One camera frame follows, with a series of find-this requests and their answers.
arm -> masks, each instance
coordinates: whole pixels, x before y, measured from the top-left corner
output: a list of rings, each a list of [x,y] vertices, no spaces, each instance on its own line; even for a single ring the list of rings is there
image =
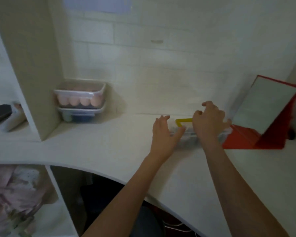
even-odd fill
[[[225,112],[211,101],[203,103],[204,113],[195,112],[193,127],[206,155],[210,174],[230,232],[236,236],[285,236],[288,234],[259,200],[233,166],[217,135],[231,125],[223,122]]]
[[[156,118],[149,155],[139,169],[115,196],[83,237],[129,237],[141,204],[150,184],[161,165],[173,153],[173,149],[185,132],[185,128],[170,137],[167,120],[170,116]]]

left hand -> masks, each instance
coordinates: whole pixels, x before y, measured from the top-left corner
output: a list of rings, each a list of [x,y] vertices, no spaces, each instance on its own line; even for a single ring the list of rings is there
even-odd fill
[[[161,164],[172,155],[174,147],[185,132],[185,127],[180,127],[173,136],[170,136],[167,124],[169,118],[170,116],[156,118],[152,128],[153,136],[149,156],[156,158]]]

cable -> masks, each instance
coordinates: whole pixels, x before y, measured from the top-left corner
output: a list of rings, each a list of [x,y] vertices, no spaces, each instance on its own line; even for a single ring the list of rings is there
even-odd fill
[[[169,229],[174,229],[174,230],[177,230],[177,231],[181,231],[181,232],[185,232],[185,233],[188,233],[188,232],[191,232],[192,230],[181,230],[181,229],[177,229],[177,228],[174,228],[174,227],[170,227],[170,226],[164,226],[166,228],[169,228]]]
[[[164,223],[164,224],[166,224],[166,225],[169,225],[169,226],[180,226],[180,225],[182,225],[183,223],[179,223],[179,224],[177,224],[177,225],[174,225],[174,224],[168,224],[167,222],[165,222],[165,221],[163,221],[162,220],[162,222]]]

red folder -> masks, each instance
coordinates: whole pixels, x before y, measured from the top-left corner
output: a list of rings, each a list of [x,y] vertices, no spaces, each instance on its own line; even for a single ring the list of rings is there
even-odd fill
[[[285,85],[296,87],[284,81],[275,80],[269,77],[258,75],[258,77],[270,79]],[[292,119],[292,112],[294,103],[296,101],[296,94],[292,97],[290,102],[284,107],[281,113],[264,132],[259,134],[256,130],[238,125],[232,125],[233,132],[227,137],[223,143],[224,149],[283,149],[287,133]]]

hand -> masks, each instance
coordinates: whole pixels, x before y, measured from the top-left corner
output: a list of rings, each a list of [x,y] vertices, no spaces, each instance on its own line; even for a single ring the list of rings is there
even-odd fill
[[[185,132],[185,127],[180,127],[173,136],[170,136],[167,124],[169,118],[170,116],[156,118],[152,128],[153,136],[149,156],[156,158],[161,164],[172,155],[174,147]]]
[[[211,101],[202,103],[204,113],[196,111],[193,115],[193,129],[198,138],[216,138],[224,129],[230,127],[231,120],[224,122],[225,112],[218,109]]]

